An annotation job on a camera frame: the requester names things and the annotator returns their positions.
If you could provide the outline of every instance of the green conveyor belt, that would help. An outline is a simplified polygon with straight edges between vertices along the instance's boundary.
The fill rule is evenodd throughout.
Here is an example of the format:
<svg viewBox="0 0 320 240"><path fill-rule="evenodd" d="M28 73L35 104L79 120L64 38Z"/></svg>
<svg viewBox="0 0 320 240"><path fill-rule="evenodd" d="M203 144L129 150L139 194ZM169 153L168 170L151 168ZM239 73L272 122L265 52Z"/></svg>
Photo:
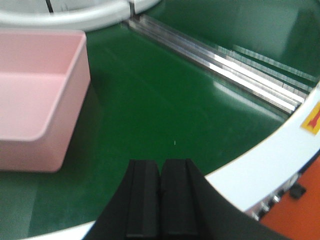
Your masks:
<svg viewBox="0 0 320 240"><path fill-rule="evenodd" d="M187 11L180 11L181 1L167 0L148 14L206 43L230 48L235 36L222 34L228 30L215 25L208 5L205 20L197 20L200 14L191 17L210 1L183 2ZM228 26L235 24L232 19L225 21ZM161 168L165 159L191 158L207 174L255 146L286 120L266 103L124 25L89 32L87 50L91 84L61 170L0 172L1 240L95 220L130 159L156 160ZM314 60L320 54L312 56ZM284 62L319 74L320 61L312 66L303 60L301 53L296 62Z"/></svg>

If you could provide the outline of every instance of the orange panel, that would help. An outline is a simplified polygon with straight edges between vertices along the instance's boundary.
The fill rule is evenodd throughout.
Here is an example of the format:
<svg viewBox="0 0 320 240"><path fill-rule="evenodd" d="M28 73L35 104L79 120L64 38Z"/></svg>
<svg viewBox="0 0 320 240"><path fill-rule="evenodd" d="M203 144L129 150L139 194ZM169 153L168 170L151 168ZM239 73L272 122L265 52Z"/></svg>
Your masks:
<svg viewBox="0 0 320 240"><path fill-rule="evenodd" d="M320 239L320 157L299 178L306 188L300 199L287 192L261 223L293 240Z"/></svg>

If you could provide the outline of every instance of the metal rail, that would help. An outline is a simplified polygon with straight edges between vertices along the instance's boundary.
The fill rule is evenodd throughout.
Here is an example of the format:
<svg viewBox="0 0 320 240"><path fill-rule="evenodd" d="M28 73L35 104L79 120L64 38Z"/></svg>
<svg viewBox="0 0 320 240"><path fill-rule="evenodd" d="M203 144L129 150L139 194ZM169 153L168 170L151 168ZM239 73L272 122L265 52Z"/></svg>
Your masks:
<svg viewBox="0 0 320 240"><path fill-rule="evenodd" d="M135 15L125 22L136 32L167 46L289 115L305 101L310 90L308 86L287 77L287 81L297 85L292 87L146 15Z"/></svg>

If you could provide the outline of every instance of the green surface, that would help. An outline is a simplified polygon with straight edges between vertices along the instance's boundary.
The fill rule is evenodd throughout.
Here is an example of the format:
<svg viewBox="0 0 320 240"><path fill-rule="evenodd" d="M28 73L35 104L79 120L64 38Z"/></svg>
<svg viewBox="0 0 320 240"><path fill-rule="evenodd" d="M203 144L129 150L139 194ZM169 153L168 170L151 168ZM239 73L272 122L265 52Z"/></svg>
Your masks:
<svg viewBox="0 0 320 240"><path fill-rule="evenodd" d="M239 46L320 76L316 0L162 0L146 14L208 45L235 51ZM318 83L261 63L311 87Z"/></svg>
<svg viewBox="0 0 320 240"><path fill-rule="evenodd" d="M265 9L273 9L275 1L263 2L269 4ZM236 43L319 74L318 12L304 15L307 20L302 21L298 16L306 8L299 11L281 1L276 12L282 18L273 22L283 28L271 31L270 20L263 23L261 17L257 24L249 18L256 11L248 7L253 1L243 3L167 0L148 14L206 43L227 48ZM304 3L318 6L316 1ZM303 34L306 26L313 27ZM281 32L284 28L289 38ZM87 49L91 84L62 169L52 174L0 173L1 240L94 220L115 192L129 159L153 159L161 168L165 159L191 158L207 174L286 120L255 97L123 25L88 33Z"/></svg>
<svg viewBox="0 0 320 240"><path fill-rule="evenodd" d="M0 173L0 239L94 220L129 159L191 158L209 173L285 120L122 25L88 33L87 49L91 84L62 169Z"/></svg>

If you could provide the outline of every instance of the white curved rim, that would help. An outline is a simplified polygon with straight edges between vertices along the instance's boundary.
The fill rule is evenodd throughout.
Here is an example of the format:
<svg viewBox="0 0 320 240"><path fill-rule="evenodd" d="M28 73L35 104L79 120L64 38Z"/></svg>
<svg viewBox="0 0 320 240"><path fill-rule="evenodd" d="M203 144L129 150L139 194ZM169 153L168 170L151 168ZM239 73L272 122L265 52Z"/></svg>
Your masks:
<svg viewBox="0 0 320 240"><path fill-rule="evenodd" d="M16 13L0 10L0 27L94 30L130 17L126 0L113 0L69 12Z"/></svg>

